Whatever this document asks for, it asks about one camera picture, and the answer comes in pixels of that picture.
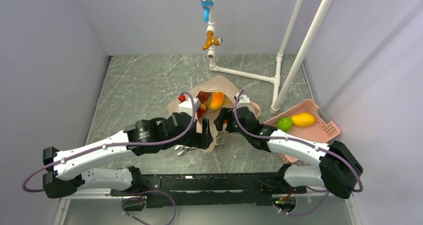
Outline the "red yellow fake apple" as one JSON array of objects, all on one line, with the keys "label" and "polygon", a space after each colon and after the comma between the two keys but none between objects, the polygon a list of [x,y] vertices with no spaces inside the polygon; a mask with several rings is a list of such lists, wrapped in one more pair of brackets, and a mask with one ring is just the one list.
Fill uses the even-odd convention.
[{"label": "red yellow fake apple", "polygon": [[197,117],[200,119],[203,117],[204,113],[207,112],[208,106],[206,104],[201,104],[197,109]]}]

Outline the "green fake fruit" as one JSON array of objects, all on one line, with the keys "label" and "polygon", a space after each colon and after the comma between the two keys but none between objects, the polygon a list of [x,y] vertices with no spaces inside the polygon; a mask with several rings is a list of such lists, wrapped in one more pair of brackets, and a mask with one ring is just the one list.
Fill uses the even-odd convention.
[{"label": "green fake fruit", "polygon": [[293,127],[293,125],[293,121],[288,117],[281,117],[276,123],[276,127],[285,133],[288,132]]}]

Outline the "orange fake fruit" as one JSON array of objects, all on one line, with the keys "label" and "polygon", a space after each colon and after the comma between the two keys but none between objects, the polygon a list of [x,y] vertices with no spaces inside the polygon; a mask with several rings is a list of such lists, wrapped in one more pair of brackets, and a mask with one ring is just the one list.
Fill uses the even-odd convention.
[{"label": "orange fake fruit", "polygon": [[214,92],[211,95],[210,110],[217,111],[223,107],[225,94],[223,92]]}]

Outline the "orange banana-print plastic bag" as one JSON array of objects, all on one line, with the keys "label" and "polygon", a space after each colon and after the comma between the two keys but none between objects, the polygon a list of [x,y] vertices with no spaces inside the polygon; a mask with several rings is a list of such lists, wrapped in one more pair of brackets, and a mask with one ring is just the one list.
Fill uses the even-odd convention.
[{"label": "orange banana-print plastic bag", "polygon": [[[223,135],[221,134],[223,134],[223,132],[218,132],[214,122],[217,121],[222,108],[234,107],[234,102],[236,100],[236,95],[239,93],[239,89],[224,76],[217,75],[194,87],[191,91],[189,91],[189,93],[194,99],[196,99],[196,106],[198,107],[196,111],[196,119],[199,120],[199,124],[194,126],[197,128],[197,131],[199,131],[200,125],[202,125],[203,118],[207,118],[209,120],[210,132],[213,141],[207,149],[202,150],[204,153],[211,153],[215,146],[223,144],[221,141],[223,138]],[[191,103],[184,102],[188,99],[188,96],[184,96],[186,97],[185,99],[178,98],[168,104],[169,113],[180,112],[180,109],[182,109],[182,112],[192,115],[192,110],[190,108]],[[261,108],[256,103],[247,99],[246,106],[254,113],[256,118],[260,116]]]}]

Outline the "yellow fake mango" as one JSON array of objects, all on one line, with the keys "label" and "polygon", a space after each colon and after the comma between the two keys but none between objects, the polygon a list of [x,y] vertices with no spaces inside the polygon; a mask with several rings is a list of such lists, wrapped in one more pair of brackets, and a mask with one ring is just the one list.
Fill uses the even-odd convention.
[{"label": "yellow fake mango", "polygon": [[292,115],[290,119],[293,122],[293,125],[297,127],[308,127],[316,122],[315,117],[309,113]]}]

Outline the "red fake fruit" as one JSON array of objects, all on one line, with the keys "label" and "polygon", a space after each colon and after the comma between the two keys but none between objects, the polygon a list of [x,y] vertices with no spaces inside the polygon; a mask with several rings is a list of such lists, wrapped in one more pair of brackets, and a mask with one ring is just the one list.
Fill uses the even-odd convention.
[{"label": "red fake fruit", "polygon": [[211,95],[212,95],[212,92],[200,91],[197,94],[197,98],[199,99],[201,104],[208,104],[209,98],[211,97]]}]

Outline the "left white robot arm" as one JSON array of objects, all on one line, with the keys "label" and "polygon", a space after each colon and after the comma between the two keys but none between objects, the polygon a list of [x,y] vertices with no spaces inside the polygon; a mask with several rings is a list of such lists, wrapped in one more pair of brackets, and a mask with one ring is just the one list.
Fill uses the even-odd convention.
[{"label": "left white robot arm", "polygon": [[207,149],[213,142],[207,118],[197,131],[196,119],[187,113],[173,113],[169,118],[139,120],[101,141],[78,149],[60,151],[49,147],[43,151],[47,168],[43,189],[48,198],[63,198],[84,189],[114,189],[131,195],[143,192],[145,183],[140,169],[99,169],[97,165],[116,159],[155,154],[176,145]]}]

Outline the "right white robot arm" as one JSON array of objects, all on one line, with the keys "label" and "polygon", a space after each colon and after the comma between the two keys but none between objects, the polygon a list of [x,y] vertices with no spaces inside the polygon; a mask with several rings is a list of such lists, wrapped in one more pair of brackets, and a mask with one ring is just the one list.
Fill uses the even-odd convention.
[{"label": "right white robot arm", "polygon": [[239,133],[258,150],[287,154],[308,163],[307,167],[289,165],[280,169],[275,187],[282,193],[298,186],[320,187],[348,199],[352,193],[363,191],[363,167],[340,141],[318,143],[289,135],[260,123],[246,107],[222,108],[214,125],[218,131]]}]

